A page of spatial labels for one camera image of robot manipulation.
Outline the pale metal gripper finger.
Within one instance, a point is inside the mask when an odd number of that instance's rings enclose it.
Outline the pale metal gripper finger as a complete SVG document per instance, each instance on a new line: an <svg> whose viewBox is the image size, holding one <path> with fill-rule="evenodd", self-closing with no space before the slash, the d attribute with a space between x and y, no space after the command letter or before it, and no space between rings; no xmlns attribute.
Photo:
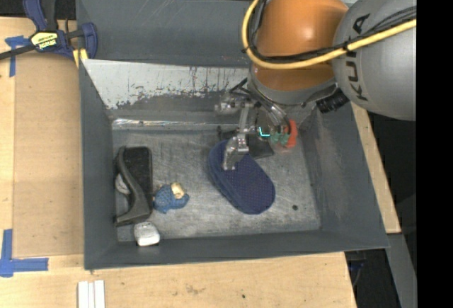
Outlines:
<svg viewBox="0 0 453 308"><path fill-rule="evenodd" d="M224 148L222 168L231 171L236 168L236 164L249 152L245 135L237 135L230 138Z"/></svg>

